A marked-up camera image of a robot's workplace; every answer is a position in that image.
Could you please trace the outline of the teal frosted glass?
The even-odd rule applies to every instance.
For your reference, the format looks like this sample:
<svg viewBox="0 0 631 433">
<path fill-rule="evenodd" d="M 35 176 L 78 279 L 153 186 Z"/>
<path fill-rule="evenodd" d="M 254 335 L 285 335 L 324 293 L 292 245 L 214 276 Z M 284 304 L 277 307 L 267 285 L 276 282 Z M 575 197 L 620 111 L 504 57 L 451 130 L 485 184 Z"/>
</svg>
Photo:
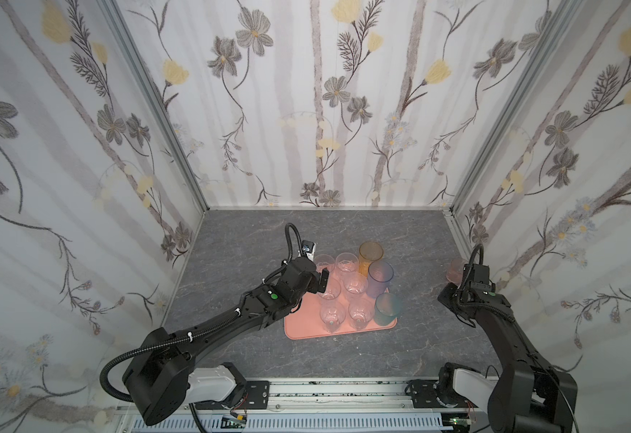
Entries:
<svg viewBox="0 0 631 433">
<path fill-rule="evenodd" d="M 400 315 L 402 301 L 395 294 L 384 292 L 376 298 L 374 309 L 374 322 L 378 326 L 389 326 Z"/>
</svg>

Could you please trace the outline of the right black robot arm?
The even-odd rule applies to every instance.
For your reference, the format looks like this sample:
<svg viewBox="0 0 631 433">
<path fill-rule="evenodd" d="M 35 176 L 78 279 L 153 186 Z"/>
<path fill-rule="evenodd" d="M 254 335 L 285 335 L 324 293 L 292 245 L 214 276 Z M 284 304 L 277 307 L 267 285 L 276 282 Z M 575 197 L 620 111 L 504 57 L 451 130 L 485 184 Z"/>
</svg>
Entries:
<svg viewBox="0 0 631 433">
<path fill-rule="evenodd" d="M 469 367 L 445 364 L 436 385 L 441 402 L 470 402 L 487 414 L 493 432 L 575 428 L 575 379 L 552 366 L 530 342 L 508 300 L 495 291 L 487 266 L 467 263 L 461 284 L 449 283 L 438 301 L 461 321 L 482 328 L 501 364 L 495 382 Z"/>
</svg>

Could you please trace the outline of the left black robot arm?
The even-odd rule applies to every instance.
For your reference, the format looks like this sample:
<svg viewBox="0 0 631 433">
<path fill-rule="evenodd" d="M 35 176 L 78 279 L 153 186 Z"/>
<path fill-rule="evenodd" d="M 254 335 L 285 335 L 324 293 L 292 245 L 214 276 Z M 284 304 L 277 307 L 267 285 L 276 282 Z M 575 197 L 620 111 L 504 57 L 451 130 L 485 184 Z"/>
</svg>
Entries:
<svg viewBox="0 0 631 433">
<path fill-rule="evenodd" d="M 199 361 L 236 337 L 284 319 L 306 294 L 325 292 L 329 279 L 328 269 L 318 270 L 310 259 L 297 257 L 243 293 L 230 310 L 181 331 L 152 331 L 141 347 L 117 357 L 119 363 L 131 362 L 122 375 L 122 400 L 134 403 L 146 425 L 162 422 L 184 405 Z"/>
</svg>

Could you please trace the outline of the pink plastic tray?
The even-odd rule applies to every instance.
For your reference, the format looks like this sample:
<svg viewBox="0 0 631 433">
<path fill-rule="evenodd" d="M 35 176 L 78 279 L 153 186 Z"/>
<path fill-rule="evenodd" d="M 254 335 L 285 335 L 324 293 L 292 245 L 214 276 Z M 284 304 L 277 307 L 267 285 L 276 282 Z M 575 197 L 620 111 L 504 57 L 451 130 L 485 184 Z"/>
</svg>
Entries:
<svg viewBox="0 0 631 433">
<path fill-rule="evenodd" d="M 335 270 L 329 275 L 330 277 L 335 277 Z M 364 295 L 363 299 L 368 299 L 371 303 L 375 304 L 376 298 L 372 299 Z M 389 326 L 378 326 L 373 320 L 368 324 L 368 326 L 363 330 L 354 330 L 349 324 L 349 315 L 348 315 L 348 306 L 351 302 L 349 302 L 344 297 L 344 287 L 342 284 L 342 293 L 340 297 L 337 299 L 341 304 L 344 305 L 347 317 L 344 324 L 342 324 L 341 328 L 337 330 L 337 332 L 333 334 L 329 334 L 324 330 L 323 323 L 319 317 L 319 310 L 321 304 L 324 301 L 317 296 L 317 294 L 308 293 L 305 295 L 301 307 L 296 312 L 292 313 L 285 319 L 285 335 L 292 340 L 302 340 L 302 339 L 311 339 L 311 338 L 319 338 L 319 337 L 334 337 L 334 336 L 343 336 L 347 334 L 358 334 L 364 332 L 373 332 L 380 330 L 387 330 L 394 328 L 399 320 L 399 317 L 393 321 Z"/>
</svg>

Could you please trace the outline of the clear round glass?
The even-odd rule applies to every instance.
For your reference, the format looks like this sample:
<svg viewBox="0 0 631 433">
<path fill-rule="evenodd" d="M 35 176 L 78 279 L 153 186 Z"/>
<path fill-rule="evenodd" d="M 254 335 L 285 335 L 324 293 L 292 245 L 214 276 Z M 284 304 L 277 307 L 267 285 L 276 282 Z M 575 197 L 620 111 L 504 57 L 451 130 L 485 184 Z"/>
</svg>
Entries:
<svg viewBox="0 0 631 433">
<path fill-rule="evenodd" d="M 359 271 L 359 260 L 357 254 L 341 253 L 335 258 L 335 277 L 343 279 L 357 274 Z"/>
</svg>

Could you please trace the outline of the clear tall faceted glass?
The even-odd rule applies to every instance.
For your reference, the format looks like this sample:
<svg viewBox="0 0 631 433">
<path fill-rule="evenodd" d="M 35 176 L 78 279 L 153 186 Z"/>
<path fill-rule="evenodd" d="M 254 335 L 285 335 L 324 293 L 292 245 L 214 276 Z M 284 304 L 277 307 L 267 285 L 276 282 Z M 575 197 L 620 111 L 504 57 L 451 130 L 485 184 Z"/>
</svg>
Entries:
<svg viewBox="0 0 631 433">
<path fill-rule="evenodd" d="M 319 292 L 317 296 L 321 301 L 336 301 L 342 293 L 342 284 L 334 277 L 328 279 L 326 290 Z"/>
</svg>

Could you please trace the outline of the blue frosted glass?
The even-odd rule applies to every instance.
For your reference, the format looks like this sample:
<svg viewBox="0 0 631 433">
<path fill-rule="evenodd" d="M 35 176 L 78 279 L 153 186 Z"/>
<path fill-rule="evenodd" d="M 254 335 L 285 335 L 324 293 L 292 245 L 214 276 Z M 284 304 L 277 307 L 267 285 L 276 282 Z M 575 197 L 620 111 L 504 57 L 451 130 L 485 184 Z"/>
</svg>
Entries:
<svg viewBox="0 0 631 433">
<path fill-rule="evenodd" d="M 393 267 L 385 260 L 373 262 L 368 270 L 367 296 L 375 299 L 389 289 L 394 277 Z"/>
</svg>

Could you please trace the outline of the clear faceted short glass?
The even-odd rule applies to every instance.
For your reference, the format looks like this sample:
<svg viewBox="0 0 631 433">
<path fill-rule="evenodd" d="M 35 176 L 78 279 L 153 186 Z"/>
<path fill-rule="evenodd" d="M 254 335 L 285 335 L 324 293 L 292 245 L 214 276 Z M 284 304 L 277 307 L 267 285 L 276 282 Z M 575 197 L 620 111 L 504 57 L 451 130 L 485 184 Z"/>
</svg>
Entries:
<svg viewBox="0 0 631 433">
<path fill-rule="evenodd" d="M 344 297 L 349 302 L 362 299 L 368 289 L 368 279 L 359 272 L 347 272 L 343 279 Z"/>
</svg>

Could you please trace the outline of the yellow transparent glass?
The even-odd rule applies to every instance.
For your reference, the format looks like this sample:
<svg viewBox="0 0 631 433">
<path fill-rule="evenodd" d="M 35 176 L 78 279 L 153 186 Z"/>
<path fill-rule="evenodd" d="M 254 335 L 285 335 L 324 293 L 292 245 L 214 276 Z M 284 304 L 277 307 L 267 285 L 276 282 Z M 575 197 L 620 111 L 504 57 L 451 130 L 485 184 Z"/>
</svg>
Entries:
<svg viewBox="0 0 631 433">
<path fill-rule="evenodd" d="M 359 246 L 358 261 L 359 274 L 367 276 L 370 266 L 382 259 L 384 256 L 383 247 L 374 241 L 366 241 Z"/>
</svg>

